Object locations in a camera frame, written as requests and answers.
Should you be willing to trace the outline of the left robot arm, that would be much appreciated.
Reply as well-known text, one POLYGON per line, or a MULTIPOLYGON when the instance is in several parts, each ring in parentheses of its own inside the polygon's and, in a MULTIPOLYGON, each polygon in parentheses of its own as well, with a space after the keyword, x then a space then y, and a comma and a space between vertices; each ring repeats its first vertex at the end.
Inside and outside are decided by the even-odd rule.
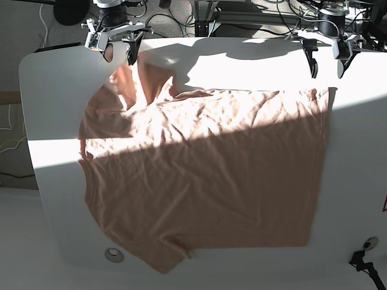
POLYGON ((345 36, 345 9, 337 4, 324 5, 317 13, 317 19, 302 16, 299 19, 311 24, 317 23, 317 30, 298 29, 291 39, 300 43, 308 62, 312 78, 317 77, 318 64, 313 53, 318 51, 318 43, 329 45, 333 59, 337 60, 337 77, 342 78, 354 58, 360 54, 360 36, 345 36))

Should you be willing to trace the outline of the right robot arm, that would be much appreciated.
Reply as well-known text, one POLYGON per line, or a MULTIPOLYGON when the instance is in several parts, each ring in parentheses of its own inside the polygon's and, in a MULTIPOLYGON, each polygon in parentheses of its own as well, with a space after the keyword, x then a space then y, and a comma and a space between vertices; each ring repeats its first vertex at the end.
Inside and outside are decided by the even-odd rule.
POLYGON ((84 47, 99 52, 107 62, 113 58, 112 40, 122 36, 127 44, 126 61, 129 66, 136 63, 140 44, 146 33, 153 33, 152 27, 144 22, 131 21, 142 18, 147 10, 146 1, 94 1, 99 10, 98 20, 89 18, 81 24, 88 29, 84 47))

